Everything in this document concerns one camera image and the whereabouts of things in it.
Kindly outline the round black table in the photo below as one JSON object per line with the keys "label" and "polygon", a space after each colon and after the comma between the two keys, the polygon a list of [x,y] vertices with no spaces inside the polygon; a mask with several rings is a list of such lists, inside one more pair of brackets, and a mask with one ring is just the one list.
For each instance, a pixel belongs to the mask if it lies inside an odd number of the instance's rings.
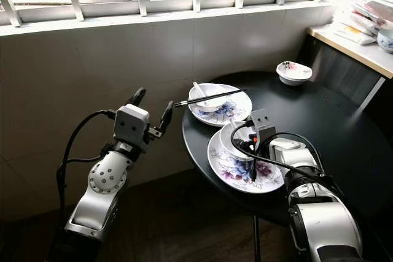
{"label": "round black table", "polygon": [[[265,109],[277,131],[301,135],[315,144],[322,164],[359,215],[366,260],[393,262],[393,148],[387,136],[357,105],[318,83],[289,87],[275,73],[248,71],[211,81],[240,89],[254,110]],[[259,219],[285,228],[286,192],[250,194],[228,186],[212,170],[208,142],[219,129],[197,120],[186,108],[176,114],[189,156],[226,198]]]}

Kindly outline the blue patterned white bowl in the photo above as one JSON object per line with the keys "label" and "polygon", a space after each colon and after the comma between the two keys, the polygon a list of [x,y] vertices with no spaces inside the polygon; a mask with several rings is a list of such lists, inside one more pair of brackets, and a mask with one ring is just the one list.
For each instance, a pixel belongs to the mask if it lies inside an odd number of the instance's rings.
{"label": "blue patterned white bowl", "polygon": [[385,52],[393,54],[393,29],[380,29],[376,43]]}

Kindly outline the wood-top side cabinet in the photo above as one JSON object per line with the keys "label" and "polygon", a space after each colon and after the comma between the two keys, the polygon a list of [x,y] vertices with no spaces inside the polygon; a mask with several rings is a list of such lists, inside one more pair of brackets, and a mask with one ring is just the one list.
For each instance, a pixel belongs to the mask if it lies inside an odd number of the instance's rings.
{"label": "wood-top side cabinet", "polygon": [[309,27],[297,62],[313,69],[312,82],[341,94],[362,112],[386,85],[393,85],[393,53],[357,44],[329,25]]}

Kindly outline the small floral white bowl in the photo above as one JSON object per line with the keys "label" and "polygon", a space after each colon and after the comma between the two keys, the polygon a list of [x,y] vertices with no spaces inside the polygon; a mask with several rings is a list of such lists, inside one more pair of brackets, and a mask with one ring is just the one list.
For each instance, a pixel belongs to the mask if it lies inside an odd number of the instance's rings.
{"label": "small floral white bowl", "polygon": [[288,86],[298,86],[312,77],[313,71],[308,66],[295,62],[282,62],[276,66],[279,80]]}

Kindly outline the white ceramic spoon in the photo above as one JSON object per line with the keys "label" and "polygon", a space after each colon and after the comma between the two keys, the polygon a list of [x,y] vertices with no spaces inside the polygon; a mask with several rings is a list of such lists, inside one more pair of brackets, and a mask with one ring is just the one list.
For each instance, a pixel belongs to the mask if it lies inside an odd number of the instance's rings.
{"label": "white ceramic spoon", "polygon": [[201,99],[203,97],[207,96],[207,93],[205,93],[202,88],[200,88],[200,84],[197,82],[193,82],[193,89],[194,89],[194,98],[193,99]]}
{"label": "white ceramic spoon", "polygon": [[228,146],[230,139],[233,139],[235,129],[244,124],[244,121],[232,121],[222,128],[222,138],[224,139],[225,145]]}

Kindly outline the blue floral white plate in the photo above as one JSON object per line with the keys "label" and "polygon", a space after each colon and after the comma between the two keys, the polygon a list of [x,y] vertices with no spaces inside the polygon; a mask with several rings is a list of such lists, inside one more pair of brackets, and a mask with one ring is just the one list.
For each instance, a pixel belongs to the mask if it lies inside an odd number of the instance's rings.
{"label": "blue floral white plate", "polygon": [[[207,96],[238,90],[224,83],[200,83],[200,89]],[[198,121],[216,127],[223,127],[233,121],[244,121],[252,111],[252,100],[246,93],[229,94],[225,97],[224,105],[213,112],[205,112],[200,105],[204,103],[193,103],[188,108]]]}

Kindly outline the black chopsticks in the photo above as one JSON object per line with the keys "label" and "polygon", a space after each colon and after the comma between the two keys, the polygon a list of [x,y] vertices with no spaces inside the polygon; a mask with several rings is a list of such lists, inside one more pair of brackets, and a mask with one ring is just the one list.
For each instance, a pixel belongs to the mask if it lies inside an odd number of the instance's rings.
{"label": "black chopsticks", "polygon": [[236,89],[233,91],[228,91],[228,93],[211,94],[210,96],[205,96],[202,98],[189,99],[187,101],[177,102],[177,103],[174,103],[173,106],[174,107],[183,107],[183,106],[186,106],[186,105],[192,104],[192,103],[198,103],[198,102],[208,101],[211,99],[216,99],[219,97],[230,96],[231,94],[234,94],[234,93],[243,93],[243,91],[244,91],[243,89]]}

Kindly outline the purple floral white plate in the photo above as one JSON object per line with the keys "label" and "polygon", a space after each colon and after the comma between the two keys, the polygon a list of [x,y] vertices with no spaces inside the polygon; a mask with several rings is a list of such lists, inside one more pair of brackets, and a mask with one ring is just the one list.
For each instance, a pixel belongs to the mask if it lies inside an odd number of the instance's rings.
{"label": "purple floral white plate", "polygon": [[256,162],[255,180],[250,162],[236,160],[220,142],[220,133],[214,133],[208,144],[208,160],[213,173],[233,189],[248,194],[266,194],[283,187],[281,170],[273,164]]}

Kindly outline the white ceramic bowl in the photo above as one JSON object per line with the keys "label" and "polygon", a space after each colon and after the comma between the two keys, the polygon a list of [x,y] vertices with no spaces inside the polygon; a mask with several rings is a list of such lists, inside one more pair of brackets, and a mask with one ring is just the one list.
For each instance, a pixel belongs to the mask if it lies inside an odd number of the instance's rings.
{"label": "white ceramic bowl", "polygon": [[232,158],[239,161],[252,161],[252,158],[244,155],[232,145],[232,139],[241,139],[242,141],[249,141],[250,135],[255,135],[256,132],[252,127],[243,127],[232,136],[232,132],[243,124],[243,121],[233,121],[222,127],[220,130],[220,142]]}
{"label": "white ceramic bowl", "polygon": [[[230,89],[225,88],[224,86],[218,85],[218,83],[200,83],[200,88],[205,91],[206,96],[213,96],[214,94],[219,93],[228,93]],[[189,90],[189,99],[194,98],[194,89],[191,87]],[[203,112],[214,112],[219,110],[225,102],[227,102],[228,96],[219,97],[216,99],[211,99],[208,101],[192,103],[189,107],[197,110],[201,110]]]}

